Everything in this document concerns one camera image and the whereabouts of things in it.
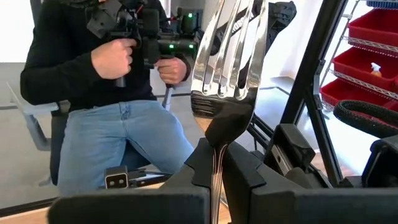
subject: blue jeans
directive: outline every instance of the blue jeans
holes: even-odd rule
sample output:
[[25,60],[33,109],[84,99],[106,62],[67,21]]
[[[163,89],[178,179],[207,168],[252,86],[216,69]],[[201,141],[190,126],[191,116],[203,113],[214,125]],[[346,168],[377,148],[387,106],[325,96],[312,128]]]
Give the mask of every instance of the blue jeans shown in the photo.
[[[127,141],[134,147],[126,148]],[[130,101],[69,114],[61,149],[61,196],[104,185],[104,170],[148,161],[175,173],[193,152],[178,119],[158,101]]]

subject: black sweater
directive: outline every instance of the black sweater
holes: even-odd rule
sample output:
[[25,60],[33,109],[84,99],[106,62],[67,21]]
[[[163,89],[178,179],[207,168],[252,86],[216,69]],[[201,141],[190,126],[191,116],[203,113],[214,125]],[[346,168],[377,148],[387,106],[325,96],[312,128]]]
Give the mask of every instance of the black sweater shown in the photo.
[[[159,0],[145,7],[159,10],[166,18]],[[70,110],[89,109],[131,100],[155,100],[144,68],[142,49],[133,50],[132,70],[125,76],[126,87],[118,88],[114,80],[102,79],[91,62],[91,51],[106,40],[93,35],[86,23],[90,15],[57,1],[45,1],[41,7],[34,38],[21,73],[21,95],[39,105],[68,100]],[[190,67],[187,64],[187,75]]]

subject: spray bottle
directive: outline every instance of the spray bottle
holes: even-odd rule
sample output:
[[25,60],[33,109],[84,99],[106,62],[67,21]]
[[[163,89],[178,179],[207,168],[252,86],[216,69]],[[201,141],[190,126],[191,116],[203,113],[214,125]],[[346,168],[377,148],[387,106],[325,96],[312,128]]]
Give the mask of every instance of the spray bottle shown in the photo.
[[371,63],[371,65],[372,65],[372,69],[373,69],[373,71],[371,72],[371,74],[372,75],[375,75],[375,76],[377,76],[377,77],[381,77],[381,72],[380,72],[380,68],[381,68],[381,66],[380,65],[378,65],[378,64],[376,64],[376,63]]

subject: sleeve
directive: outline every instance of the sleeve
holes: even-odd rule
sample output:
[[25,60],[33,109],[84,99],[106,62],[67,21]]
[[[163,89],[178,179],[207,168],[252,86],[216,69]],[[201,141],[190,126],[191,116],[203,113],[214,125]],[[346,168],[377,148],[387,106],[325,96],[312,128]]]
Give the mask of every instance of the sleeve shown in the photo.
[[[159,10],[160,27],[162,28],[162,30],[171,30],[170,24],[167,21],[166,12],[164,11],[164,8],[160,1],[157,1],[157,8]],[[185,73],[185,77],[182,80],[183,82],[187,81],[188,77],[191,74],[191,65],[187,58],[184,56],[184,54],[176,54],[175,57],[179,58],[187,66],[187,72]]]
[[33,105],[78,97],[101,79],[91,52],[76,57],[64,18],[60,3],[43,3],[20,79],[21,95]]

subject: hand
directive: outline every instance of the hand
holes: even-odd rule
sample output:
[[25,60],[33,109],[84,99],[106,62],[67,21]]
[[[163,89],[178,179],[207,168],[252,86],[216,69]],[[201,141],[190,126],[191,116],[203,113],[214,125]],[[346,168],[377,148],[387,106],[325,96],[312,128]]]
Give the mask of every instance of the hand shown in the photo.
[[166,84],[179,84],[187,73],[187,66],[179,58],[160,59],[155,63],[158,67],[160,78]]
[[131,71],[133,39],[117,39],[103,44],[91,52],[91,61],[104,79],[114,80]]

